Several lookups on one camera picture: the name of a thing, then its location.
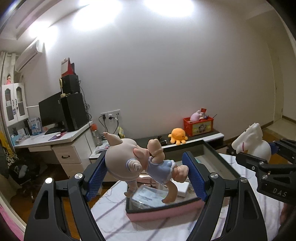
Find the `electrical outlet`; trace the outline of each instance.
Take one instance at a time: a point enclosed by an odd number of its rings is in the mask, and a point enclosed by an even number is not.
[[[105,114],[106,116],[106,120],[110,121],[110,122],[114,122],[114,119],[112,118],[111,120],[109,120],[109,117],[119,117],[120,116],[120,110],[114,110],[114,111],[108,111],[108,112],[103,112],[101,113],[101,115]]]

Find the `white tablecloth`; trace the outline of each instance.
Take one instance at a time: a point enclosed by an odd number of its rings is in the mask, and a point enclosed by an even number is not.
[[[220,154],[242,176],[246,177],[259,202],[267,230],[268,240],[272,240],[279,229],[279,216],[283,203],[256,191],[257,179],[255,173],[235,161],[234,156]],[[200,211],[163,220],[149,222],[131,222],[126,216],[126,198],[124,191],[127,185],[118,181],[92,207],[91,212],[105,239],[108,241],[185,241],[192,231]],[[222,207],[220,217],[212,236],[215,239],[221,235],[228,206]]]

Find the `ceiling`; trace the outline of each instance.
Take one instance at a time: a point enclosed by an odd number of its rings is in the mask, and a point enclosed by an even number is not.
[[[21,53],[36,38],[32,28],[43,24],[47,28],[86,5],[81,0],[26,0],[16,9],[0,32],[0,50]]]
[[[49,27],[71,12],[77,11],[92,1],[97,0],[17,1],[23,2],[23,4],[19,9],[15,10],[6,22],[2,32],[0,32],[0,50],[21,53],[36,38],[36,36],[32,36],[30,33],[30,29],[33,28],[34,24],[43,23],[46,24],[45,27]],[[287,33],[280,18],[266,0],[211,1],[224,5],[239,14],[266,41],[279,42],[287,38]]]

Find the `metal screw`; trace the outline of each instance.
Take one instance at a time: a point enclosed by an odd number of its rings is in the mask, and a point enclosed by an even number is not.
[[[77,174],[75,174],[75,178],[76,179],[80,179],[80,178],[82,178],[83,177],[83,175],[81,174],[81,173],[77,173]]]
[[[246,179],[245,177],[242,177],[242,178],[241,178],[241,182],[242,182],[242,183],[247,183],[247,182],[248,182],[248,179]]]
[[[47,183],[47,184],[52,183],[52,178],[51,177],[46,178],[45,183]]]
[[[213,172],[210,174],[210,177],[216,179],[218,178],[218,174]]]

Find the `cabinet door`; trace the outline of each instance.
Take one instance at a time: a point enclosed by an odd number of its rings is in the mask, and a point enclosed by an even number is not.
[[[15,83],[14,87],[14,96],[16,103],[16,111],[17,111],[17,120],[22,121],[28,118],[28,111],[26,108],[26,98],[25,98],[25,90],[23,83]]]
[[[2,86],[2,104],[6,125],[10,126],[17,123],[13,84]]]

